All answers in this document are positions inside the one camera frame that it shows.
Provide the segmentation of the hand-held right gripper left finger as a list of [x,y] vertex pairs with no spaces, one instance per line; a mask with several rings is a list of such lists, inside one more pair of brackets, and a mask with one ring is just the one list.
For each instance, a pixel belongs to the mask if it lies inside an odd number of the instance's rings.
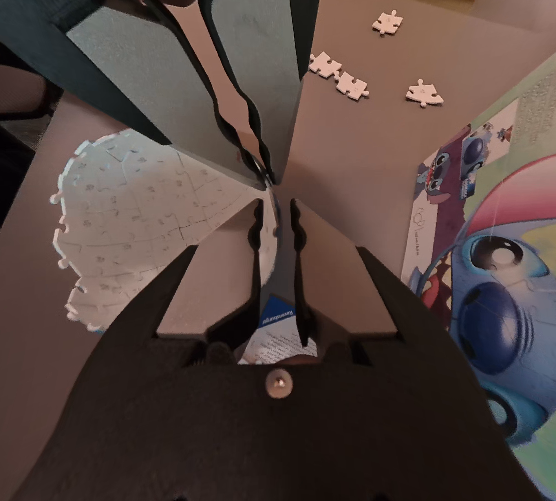
[[262,199],[256,198],[201,241],[157,335],[238,348],[259,322]]

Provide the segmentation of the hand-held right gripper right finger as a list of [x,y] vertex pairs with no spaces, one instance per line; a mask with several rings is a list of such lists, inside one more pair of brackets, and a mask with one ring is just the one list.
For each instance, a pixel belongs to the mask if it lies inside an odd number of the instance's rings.
[[301,344],[394,337],[398,329],[356,245],[298,199],[290,201],[290,217]]

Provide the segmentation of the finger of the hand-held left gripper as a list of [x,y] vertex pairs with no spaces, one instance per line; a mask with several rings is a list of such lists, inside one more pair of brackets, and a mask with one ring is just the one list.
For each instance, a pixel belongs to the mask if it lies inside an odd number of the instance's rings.
[[208,0],[204,15],[242,94],[273,183],[282,182],[302,90],[290,0]]
[[217,56],[251,107],[260,164],[219,110],[210,78],[172,13],[158,0],[104,0],[65,34],[120,92],[182,153],[254,188],[276,184],[262,119],[268,108],[260,53],[241,41],[249,30],[222,27]]

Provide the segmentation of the partly built blue puzzle ball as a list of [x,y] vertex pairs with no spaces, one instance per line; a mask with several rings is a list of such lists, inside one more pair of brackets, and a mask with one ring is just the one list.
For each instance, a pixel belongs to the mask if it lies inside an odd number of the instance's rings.
[[58,177],[53,247],[77,281],[67,318],[102,333],[185,248],[254,199],[264,201],[261,284],[275,267],[277,202],[264,191],[132,129],[84,141]]

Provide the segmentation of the printed cardboard puzzle box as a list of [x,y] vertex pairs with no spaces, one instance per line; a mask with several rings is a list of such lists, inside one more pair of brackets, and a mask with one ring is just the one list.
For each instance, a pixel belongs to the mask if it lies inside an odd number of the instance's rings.
[[416,171],[401,280],[516,453],[555,417],[555,55]]

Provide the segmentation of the white instruction leaflet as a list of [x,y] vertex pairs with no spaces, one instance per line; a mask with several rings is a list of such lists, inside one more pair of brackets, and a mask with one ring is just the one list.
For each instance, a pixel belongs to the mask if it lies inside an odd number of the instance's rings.
[[259,326],[239,359],[240,365],[271,365],[298,355],[317,357],[316,344],[308,340],[302,346],[296,324],[294,303],[270,295]]

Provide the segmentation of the grey mesh office chair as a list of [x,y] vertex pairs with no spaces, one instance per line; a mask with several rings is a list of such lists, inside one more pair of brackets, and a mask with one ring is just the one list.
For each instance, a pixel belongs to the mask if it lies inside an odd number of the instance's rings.
[[52,116],[63,90],[43,76],[1,66],[1,121],[38,120]]

